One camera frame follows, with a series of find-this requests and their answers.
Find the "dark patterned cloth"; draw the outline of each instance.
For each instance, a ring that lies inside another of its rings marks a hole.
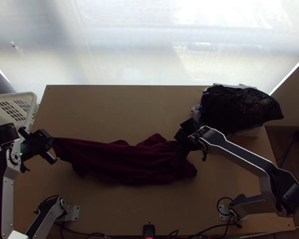
[[[216,85],[203,91],[199,106],[201,125],[227,135],[283,118],[279,103],[254,88]]]
[[[100,143],[55,138],[53,149],[80,176],[91,173],[105,183],[141,186],[196,176],[195,166],[185,157],[179,158],[179,145],[155,134],[136,146],[124,140]]]

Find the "table surface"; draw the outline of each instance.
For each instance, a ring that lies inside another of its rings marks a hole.
[[[168,140],[179,124],[191,117],[206,86],[47,86],[33,129],[46,129],[54,137],[100,142],[124,139],[132,145],[154,133]],[[232,142],[274,161],[266,131],[258,137],[233,136]],[[216,202],[223,196],[260,193],[258,178],[229,160],[200,151],[188,160],[198,170],[191,180],[163,186],[113,186],[93,176],[79,177],[67,162],[50,165],[34,157],[25,165],[31,170],[19,174],[15,183],[15,229],[25,232],[35,218],[33,211],[46,197],[64,197],[68,204],[81,206],[79,220],[69,228],[107,235],[141,235],[144,224],[152,223],[157,235],[179,229],[192,235],[210,226],[223,224]],[[292,218],[275,214],[249,215],[242,229],[229,233],[256,233],[294,230]],[[224,227],[210,233],[222,234]]]

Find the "white backdrop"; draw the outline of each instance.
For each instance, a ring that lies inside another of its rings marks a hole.
[[[243,83],[299,62],[299,0],[0,0],[0,69],[47,84]]]

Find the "maroon shirt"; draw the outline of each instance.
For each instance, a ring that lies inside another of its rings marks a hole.
[[[168,184],[194,178],[197,170],[187,159],[179,159],[179,142],[154,134],[136,146],[124,140],[100,143],[80,139],[55,138],[56,156],[72,163],[80,176],[94,174],[110,184]]]

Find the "pile of clothes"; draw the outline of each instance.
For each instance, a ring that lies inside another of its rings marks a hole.
[[[257,136],[260,126],[283,118],[279,103],[250,86],[214,84],[203,90],[201,103],[192,108],[199,125],[233,133]]]

